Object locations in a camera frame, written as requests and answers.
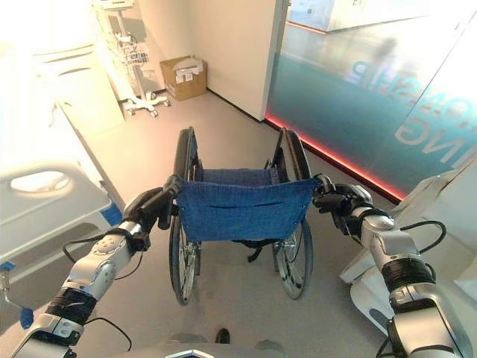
black cable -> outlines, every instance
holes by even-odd
[[[121,276],[121,277],[117,277],[114,279],[114,281],[117,281],[117,280],[122,280],[123,278],[126,278],[126,277],[129,277],[131,276],[134,272],[136,272],[136,270],[139,268],[139,266],[141,265],[141,261],[142,261],[142,255],[144,254],[144,251],[141,251],[141,257],[139,258],[139,262],[137,263],[136,267],[134,270],[132,270],[129,274],[125,274],[124,276]]]
[[[381,347],[379,347],[378,351],[376,352],[376,358],[396,356],[396,354],[394,353],[382,353],[383,350],[386,348],[386,345],[388,345],[389,341],[390,341],[389,337],[386,337],[385,341],[382,343]]]
[[[428,224],[434,224],[440,227],[442,230],[442,233],[439,236],[439,239],[435,240],[431,245],[427,246],[426,248],[423,248],[421,251],[419,251],[419,254],[424,254],[425,252],[431,250],[432,248],[436,247],[437,245],[444,240],[445,235],[447,234],[447,229],[446,225],[444,225],[442,222],[436,222],[435,220],[428,220],[426,222],[417,222],[412,225],[408,225],[405,227],[401,227],[401,231],[409,230],[409,229],[414,229],[415,227],[418,226],[423,226],[423,225],[428,225]]]
[[[434,268],[433,268],[431,265],[429,265],[428,263],[425,263],[424,265],[426,265],[427,267],[429,267],[429,270],[431,270],[432,279],[435,281],[436,275],[435,275],[435,270],[434,270]]]
[[[83,242],[91,242],[91,241],[99,241],[101,240],[106,234],[103,233],[101,235],[94,236],[90,239],[83,239],[83,240],[74,240],[74,241],[68,241],[65,245],[63,245],[63,253],[68,257],[68,259],[72,263],[76,263],[76,260],[73,258],[73,256],[69,253],[69,251],[66,249],[67,246],[73,245],[73,244],[81,244]]]
[[[133,347],[133,342],[131,341],[131,338],[129,338],[129,336],[121,329],[119,328],[117,325],[115,325],[114,323],[112,323],[109,319],[105,319],[103,317],[97,317],[97,318],[93,318],[93,319],[90,319],[87,323],[85,323],[84,325],[86,326],[87,324],[91,323],[91,322],[94,322],[94,321],[97,321],[97,320],[102,320],[102,321],[105,321],[109,324],[111,324],[115,329],[117,329],[119,332],[121,332],[123,334],[124,337],[126,337],[127,341],[129,342],[129,348],[127,349],[127,351],[129,352],[131,350],[131,348]]]

blue wheelchair seat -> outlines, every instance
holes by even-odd
[[[315,179],[280,183],[276,168],[200,169],[177,205],[191,242],[285,239],[305,216]]]

wheelchair frame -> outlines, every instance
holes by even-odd
[[[293,163],[294,176],[297,180],[310,179],[309,165],[301,141],[294,131],[286,128],[280,130],[273,159],[267,160],[265,169],[276,167],[280,183],[290,181],[282,147],[284,138]],[[180,132],[174,162],[174,175],[183,180],[194,180],[198,169],[202,169],[202,163],[198,157],[194,128],[190,127]],[[194,278],[200,274],[201,244],[187,240],[182,227],[180,210],[173,213],[173,216],[169,241],[169,271],[177,301],[185,306],[192,294]],[[287,295],[294,300],[303,297],[308,288],[313,265],[312,235],[306,219],[303,218],[288,238],[283,240],[265,238],[263,242],[264,245],[271,244],[275,272],[279,272]],[[301,268],[297,258],[302,242],[304,263]],[[255,260],[262,250],[261,245],[254,246],[254,248],[256,253],[249,257],[249,262]]]

wheelchair push rim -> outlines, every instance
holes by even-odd
[[[190,300],[198,261],[198,244],[188,242],[180,216],[174,217],[169,242],[169,270],[171,283],[179,304]]]
[[[287,295],[303,297],[312,273],[313,248],[308,222],[304,219],[286,239],[273,244],[275,269]]]

gray floor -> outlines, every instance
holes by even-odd
[[[86,138],[122,198],[161,186],[172,173],[179,131],[193,126],[205,168],[262,168],[273,154],[277,132],[246,117],[213,94],[173,101],[157,119],[141,112],[116,129]],[[336,182],[356,181],[310,154],[312,172],[324,172]],[[392,204],[373,195],[375,204]],[[254,263],[249,251],[234,243],[203,244],[201,276],[192,302],[175,301],[168,273],[168,232],[157,228],[139,270],[113,285],[95,310],[122,327],[133,349],[165,341],[174,333],[199,333],[212,341],[227,327],[234,345],[252,348],[257,341],[280,342],[290,357],[374,357],[384,336],[353,306],[349,287],[339,280],[360,247],[341,236],[329,216],[310,209],[315,250],[312,282],[301,301],[286,296],[265,250]],[[138,257],[124,270],[131,270]],[[17,328],[0,337],[0,351],[10,352]],[[121,353],[125,339],[103,322],[86,326],[75,348],[79,357]]]

